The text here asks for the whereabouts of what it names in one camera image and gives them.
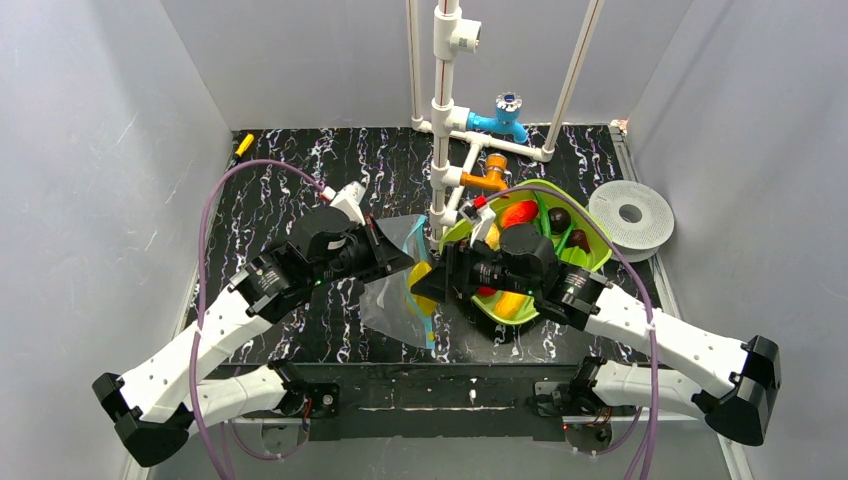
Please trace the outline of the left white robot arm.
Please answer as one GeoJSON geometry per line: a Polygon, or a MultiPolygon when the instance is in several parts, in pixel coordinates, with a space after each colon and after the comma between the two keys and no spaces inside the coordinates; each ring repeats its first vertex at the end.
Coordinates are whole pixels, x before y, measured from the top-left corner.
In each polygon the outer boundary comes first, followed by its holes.
{"type": "Polygon", "coordinates": [[[328,394],[286,360],[228,379],[208,376],[247,341],[307,304],[316,288],[381,280],[414,265],[359,204],[357,182],[298,218],[288,235],[248,261],[198,319],[150,359],[92,385],[121,443],[142,467],[158,465],[189,438],[244,414],[309,416],[328,394]]]}

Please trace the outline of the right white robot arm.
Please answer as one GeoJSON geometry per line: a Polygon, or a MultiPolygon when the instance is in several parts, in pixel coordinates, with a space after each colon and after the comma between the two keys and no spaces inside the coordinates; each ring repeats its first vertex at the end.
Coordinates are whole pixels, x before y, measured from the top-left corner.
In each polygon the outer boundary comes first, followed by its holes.
{"type": "Polygon", "coordinates": [[[502,230],[499,246],[462,239],[444,245],[412,294],[459,303],[481,288],[529,295],[550,321],[607,337],[651,355],[659,366],[587,357],[573,379],[536,394],[548,416],[604,407],[649,407],[702,419],[737,443],[765,441],[781,387],[778,345],[702,330],[650,308],[605,277],[559,260],[550,239],[531,224],[502,230]]]}

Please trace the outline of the clear zip top bag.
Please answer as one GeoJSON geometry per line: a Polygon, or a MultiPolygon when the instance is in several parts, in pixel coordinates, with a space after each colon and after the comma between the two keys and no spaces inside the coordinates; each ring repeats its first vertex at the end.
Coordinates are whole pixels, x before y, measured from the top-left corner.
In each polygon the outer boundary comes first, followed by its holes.
{"type": "Polygon", "coordinates": [[[436,304],[410,292],[410,286],[430,270],[429,242],[424,215],[383,218],[377,225],[388,239],[413,260],[413,266],[365,285],[360,296],[361,324],[411,346],[435,346],[433,315],[436,304]]]}

